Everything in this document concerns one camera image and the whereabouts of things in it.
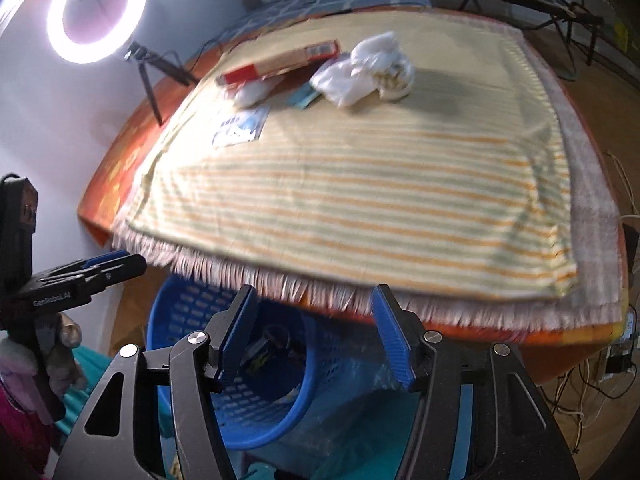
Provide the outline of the small teal tube packet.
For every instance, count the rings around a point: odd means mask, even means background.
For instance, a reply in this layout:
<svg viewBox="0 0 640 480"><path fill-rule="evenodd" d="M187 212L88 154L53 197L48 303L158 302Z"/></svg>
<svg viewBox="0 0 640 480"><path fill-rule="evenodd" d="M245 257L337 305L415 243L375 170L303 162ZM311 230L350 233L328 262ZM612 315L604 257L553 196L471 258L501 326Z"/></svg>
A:
<svg viewBox="0 0 640 480"><path fill-rule="evenodd" d="M306 82L288 97L286 104L296 110L306 110L319 96L321 93L310 82Z"/></svg>

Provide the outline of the white plastic bag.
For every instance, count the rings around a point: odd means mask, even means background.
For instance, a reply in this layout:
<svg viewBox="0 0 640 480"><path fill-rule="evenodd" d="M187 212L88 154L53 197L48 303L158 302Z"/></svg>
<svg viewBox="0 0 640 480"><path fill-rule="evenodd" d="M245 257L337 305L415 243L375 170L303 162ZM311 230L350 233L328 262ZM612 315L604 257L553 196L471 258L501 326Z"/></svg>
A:
<svg viewBox="0 0 640 480"><path fill-rule="evenodd" d="M416 68L401 51L394 32L360 41L349 54L324 63L310 78L311 87L337 107L351 107L376 93L395 102L411 92Z"/></svg>

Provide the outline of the alcohol pad wipe packet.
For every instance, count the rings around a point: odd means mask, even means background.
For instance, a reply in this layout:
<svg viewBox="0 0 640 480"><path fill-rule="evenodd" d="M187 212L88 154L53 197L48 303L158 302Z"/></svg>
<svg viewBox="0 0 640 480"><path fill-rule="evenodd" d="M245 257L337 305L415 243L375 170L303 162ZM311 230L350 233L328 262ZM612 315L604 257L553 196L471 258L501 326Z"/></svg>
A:
<svg viewBox="0 0 640 480"><path fill-rule="evenodd" d="M269 106L258 106L250 110L240 110L224 119L214 131L214 148L226 148L242 143L256 141L262 134L270 112Z"/></svg>

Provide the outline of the blue plastic laundry basket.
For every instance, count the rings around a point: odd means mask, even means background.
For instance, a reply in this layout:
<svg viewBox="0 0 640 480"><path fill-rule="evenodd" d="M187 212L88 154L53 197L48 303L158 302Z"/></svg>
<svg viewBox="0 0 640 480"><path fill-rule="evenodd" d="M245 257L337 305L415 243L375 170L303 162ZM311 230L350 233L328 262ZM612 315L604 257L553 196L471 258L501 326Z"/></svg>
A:
<svg viewBox="0 0 640 480"><path fill-rule="evenodd" d="M169 347L204 330L234 296L171 275L152 304L148 347ZM261 299L240 367L212 400L226 447L248 451L282 438L307 415L325 418L361 395L362 374L347 356L344 324Z"/></svg>

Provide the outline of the red long cardboard box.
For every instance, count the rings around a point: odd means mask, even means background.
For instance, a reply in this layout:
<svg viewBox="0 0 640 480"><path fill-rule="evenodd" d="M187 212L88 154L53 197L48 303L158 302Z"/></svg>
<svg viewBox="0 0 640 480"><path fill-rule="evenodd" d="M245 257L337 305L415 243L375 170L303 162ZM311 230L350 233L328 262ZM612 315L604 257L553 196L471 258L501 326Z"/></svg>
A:
<svg viewBox="0 0 640 480"><path fill-rule="evenodd" d="M271 78L292 72L314 63L326 62L341 53L336 40L318 42L306 47L288 50L269 58L250 62L216 77L216 83L223 87L237 86L254 80Z"/></svg>

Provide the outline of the blue checkered bed sheet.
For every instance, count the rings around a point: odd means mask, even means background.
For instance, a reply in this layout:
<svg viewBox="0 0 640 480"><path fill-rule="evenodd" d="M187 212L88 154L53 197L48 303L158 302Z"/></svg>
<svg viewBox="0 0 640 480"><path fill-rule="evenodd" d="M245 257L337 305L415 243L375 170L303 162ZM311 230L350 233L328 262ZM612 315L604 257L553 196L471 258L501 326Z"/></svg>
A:
<svg viewBox="0 0 640 480"><path fill-rule="evenodd" d="M217 41L221 44L256 32L264 27L331 15L376 8L377 6L431 6L431 0L276 0L262 3L226 28Z"/></svg>

